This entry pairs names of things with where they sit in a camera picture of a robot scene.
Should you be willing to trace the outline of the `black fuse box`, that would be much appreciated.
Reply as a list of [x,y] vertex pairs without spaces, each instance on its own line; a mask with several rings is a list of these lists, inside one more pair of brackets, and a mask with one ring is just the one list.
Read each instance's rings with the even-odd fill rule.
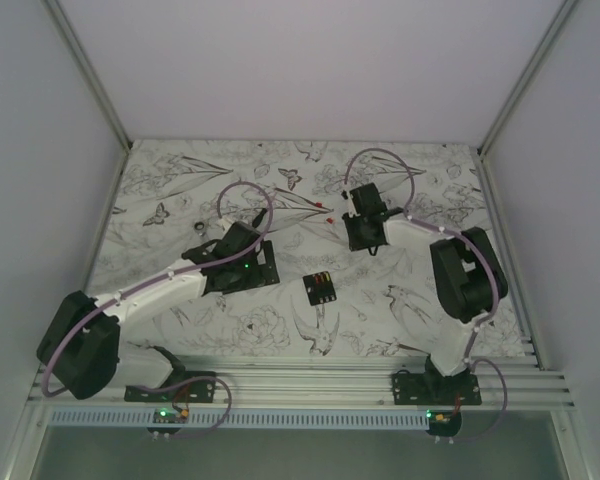
[[313,275],[324,275],[324,272],[306,275],[302,278],[307,298],[311,306],[323,305],[325,303],[330,303],[336,300],[335,287],[332,278],[328,272],[327,273],[330,276],[329,281],[327,281],[325,278],[322,282],[315,283],[313,281]]

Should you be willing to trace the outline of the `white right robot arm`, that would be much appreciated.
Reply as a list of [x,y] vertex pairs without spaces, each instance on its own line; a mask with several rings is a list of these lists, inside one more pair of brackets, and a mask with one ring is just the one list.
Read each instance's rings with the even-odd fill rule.
[[408,249],[418,240],[428,244],[438,301],[453,321],[442,328],[429,353],[437,371],[424,378],[423,391],[432,403],[448,403],[459,391],[455,375],[469,366],[481,325],[508,295],[488,234],[480,227],[457,232],[419,220],[405,208],[390,209],[373,183],[344,190],[342,197],[350,250],[374,256],[382,246]]

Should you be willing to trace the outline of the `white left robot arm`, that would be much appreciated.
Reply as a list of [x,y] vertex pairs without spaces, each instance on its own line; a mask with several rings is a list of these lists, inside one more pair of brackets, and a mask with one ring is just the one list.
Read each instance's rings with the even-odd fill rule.
[[72,292],[36,350],[45,367],[42,394],[68,392],[84,400],[107,387],[131,387],[173,401],[184,389],[183,367],[163,347],[128,344],[131,330],[210,293],[227,295],[278,281],[272,242],[253,226],[235,222],[222,239],[187,250],[144,281],[99,296]]

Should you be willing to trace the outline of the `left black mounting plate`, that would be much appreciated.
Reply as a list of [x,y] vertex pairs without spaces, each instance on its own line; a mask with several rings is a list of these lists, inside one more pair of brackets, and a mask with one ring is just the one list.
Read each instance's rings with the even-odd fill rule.
[[125,389],[124,401],[129,403],[212,403],[215,394],[216,373],[212,371],[186,371],[182,375],[172,376],[161,388],[169,387],[165,392],[148,392],[136,387]]

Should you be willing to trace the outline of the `black mounting plate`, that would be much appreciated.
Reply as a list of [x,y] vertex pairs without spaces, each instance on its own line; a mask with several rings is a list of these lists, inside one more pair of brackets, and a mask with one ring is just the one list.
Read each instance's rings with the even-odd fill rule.
[[148,392],[136,387],[125,389],[124,401],[129,403],[212,403],[215,394],[216,373],[212,371],[186,371],[182,375],[172,376],[161,388],[169,387],[165,392]]
[[459,400],[462,406],[482,404],[476,375],[467,370],[445,377],[436,370],[411,373],[400,370],[391,376],[395,405],[449,406]]

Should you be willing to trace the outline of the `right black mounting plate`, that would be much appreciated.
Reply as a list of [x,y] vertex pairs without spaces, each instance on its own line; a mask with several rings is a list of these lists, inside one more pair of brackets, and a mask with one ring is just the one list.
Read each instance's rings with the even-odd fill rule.
[[462,406],[482,404],[476,375],[467,370],[445,377],[436,370],[411,373],[400,370],[391,376],[395,405],[449,406],[459,400]]

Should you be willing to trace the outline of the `left controller board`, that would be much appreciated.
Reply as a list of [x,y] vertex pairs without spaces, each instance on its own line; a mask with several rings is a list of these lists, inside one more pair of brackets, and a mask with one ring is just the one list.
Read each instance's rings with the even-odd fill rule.
[[169,440],[187,424],[189,410],[178,406],[175,408],[156,409],[152,416],[151,425],[147,428],[153,440]]

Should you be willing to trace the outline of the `controller board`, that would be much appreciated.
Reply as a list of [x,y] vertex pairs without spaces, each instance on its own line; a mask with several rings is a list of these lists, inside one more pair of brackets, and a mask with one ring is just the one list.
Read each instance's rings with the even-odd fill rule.
[[178,406],[175,408],[156,409],[152,416],[151,425],[147,428],[153,440],[169,440],[187,424],[189,410]]
[[462,414],[457,411],[433,411],[426,412],[428,429],[426,433],[434,438],[435,443],[446,441],[449,444],[455,442],[455,437],[462,428]]

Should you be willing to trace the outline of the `right controller board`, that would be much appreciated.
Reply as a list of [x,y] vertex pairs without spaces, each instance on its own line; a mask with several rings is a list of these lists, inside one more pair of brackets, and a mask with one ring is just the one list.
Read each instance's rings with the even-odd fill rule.
[[462,428],[462,414],[457,411],[433,411],[426,412],[428,429],[426,433],[434,438],[435,443],[446,441],[449,444],[455,442],[455,437]]

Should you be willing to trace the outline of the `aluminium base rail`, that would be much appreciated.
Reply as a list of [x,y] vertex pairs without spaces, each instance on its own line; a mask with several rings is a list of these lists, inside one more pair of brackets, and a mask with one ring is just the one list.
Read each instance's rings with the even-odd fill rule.
[[[496,358],[512,411],[573,410],[564,374],[533,356]],[[393,405],[391,375],[424,368],[421,357],[188,357],[186,367],[213,371],[239,407],[378,407]]]

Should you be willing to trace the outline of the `aluminium frame post right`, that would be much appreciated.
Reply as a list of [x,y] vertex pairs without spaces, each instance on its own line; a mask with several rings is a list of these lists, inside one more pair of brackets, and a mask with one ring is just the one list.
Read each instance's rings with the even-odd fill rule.
[[580,0],[565,0],[561,2],[529,61],[516,80],[495,120],[492,122],[484,140],[478,147],[477,153],[480,158],[485,158],[495,146],[500,134],[524,98],[535,77],[548,60],[568,22],[580,4]]

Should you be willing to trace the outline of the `aluminium frame post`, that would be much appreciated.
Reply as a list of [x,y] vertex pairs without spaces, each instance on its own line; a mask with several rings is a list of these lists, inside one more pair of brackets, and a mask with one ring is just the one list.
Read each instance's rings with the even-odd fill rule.
[[580,0],[565,0],[561,2],[529,61],[516,80],[495,120],[492,122],[484,140],[478,147],[477,153],[480,158],[485,158],[495,146],[500,134],[524,98],[535,77],[548,60],[568,22],[580,4]]
[[61,2],[57,0],[42,0],[41,4],[45,8],[51,22],[62,38],[71,58],[78,68],[110,130],[116,137],[121,147],[126,152],[129,152],[133,142],[127,134],[122,121],[115,110],[113,102],[106,92],[104,85],[101,82],[91,60],[89,59],[86,49],[82,45],[82,42],[80,41],[64,7],[62,6]]

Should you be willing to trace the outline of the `aluminium frame post left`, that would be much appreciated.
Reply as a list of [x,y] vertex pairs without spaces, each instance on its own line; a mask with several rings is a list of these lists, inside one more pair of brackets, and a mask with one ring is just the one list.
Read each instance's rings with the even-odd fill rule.
[[129,152],[133,142],[127,134],[122,121],[115,110],[113,102],[106,92],[104,85],[101,82],[91,60],[89,59],[86,49],[82,45],[82,42],[80,41],[64,7],[62,6],[61,2],[57,0],[42,0],[41,4],[45,8],[51,22],[62,38],[71,58],[78,68],[110,130],[116,137],[121,147],[126,152]]

